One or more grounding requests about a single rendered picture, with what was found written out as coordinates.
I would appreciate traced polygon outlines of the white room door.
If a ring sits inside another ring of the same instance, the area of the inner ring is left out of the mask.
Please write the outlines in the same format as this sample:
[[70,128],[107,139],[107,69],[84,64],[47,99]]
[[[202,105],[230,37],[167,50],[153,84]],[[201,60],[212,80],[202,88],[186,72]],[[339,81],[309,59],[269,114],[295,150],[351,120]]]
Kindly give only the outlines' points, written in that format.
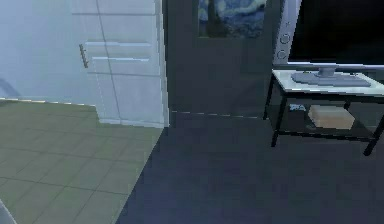
[[169,125],[162,0],[70,0],[101,123]]

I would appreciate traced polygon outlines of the blue swirl framed painting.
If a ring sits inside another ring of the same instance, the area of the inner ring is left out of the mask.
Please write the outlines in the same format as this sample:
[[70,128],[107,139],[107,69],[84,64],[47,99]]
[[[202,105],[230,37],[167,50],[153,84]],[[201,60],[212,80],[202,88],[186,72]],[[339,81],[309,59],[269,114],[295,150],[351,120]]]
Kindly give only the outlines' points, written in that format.
[[264,26],[267,0],[199,0],[199,38],[254,39]]

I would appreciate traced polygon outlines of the tan cardboard box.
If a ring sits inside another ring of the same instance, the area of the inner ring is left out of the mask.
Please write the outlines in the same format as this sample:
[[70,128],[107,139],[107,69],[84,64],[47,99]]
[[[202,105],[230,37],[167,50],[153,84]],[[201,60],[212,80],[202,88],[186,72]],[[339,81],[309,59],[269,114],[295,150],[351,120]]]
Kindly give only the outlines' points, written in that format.
[[355,118],[343,107],[311,105],[308,116],[316,127],[350,130]]

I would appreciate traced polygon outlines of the black television set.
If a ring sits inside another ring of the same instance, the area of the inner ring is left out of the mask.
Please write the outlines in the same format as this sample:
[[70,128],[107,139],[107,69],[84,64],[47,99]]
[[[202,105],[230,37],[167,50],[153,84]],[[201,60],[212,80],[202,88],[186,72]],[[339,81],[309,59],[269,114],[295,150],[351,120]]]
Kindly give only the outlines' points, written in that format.
[[384,0],[282,0],[273,64],[300,84],[368,87],[338,70],[384,70]]

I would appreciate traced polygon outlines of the black frame television table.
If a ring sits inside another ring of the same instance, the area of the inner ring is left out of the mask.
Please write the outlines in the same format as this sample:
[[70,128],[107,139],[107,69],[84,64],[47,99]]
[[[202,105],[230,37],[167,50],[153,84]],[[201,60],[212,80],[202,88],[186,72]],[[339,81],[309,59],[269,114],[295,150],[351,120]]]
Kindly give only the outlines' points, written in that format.
[[269,119],[273,128],[271,146],[275,147],[280,135],[309,138],[334,139],[367,142],[365,156],[372,154],[374,147],[384,132],[384,114],[374,132],[359,120],[355,120],[349,130],[316,127],[309,118],[310,104],[300,103],[303,110],[292,110],[289,99],[341,101],[348,110],[351,103],[376,103],[384,105],[384,84],[360,73],[370,87],[331,87],[295,84],[289,70],[273,70],[264,106],[263,119]]

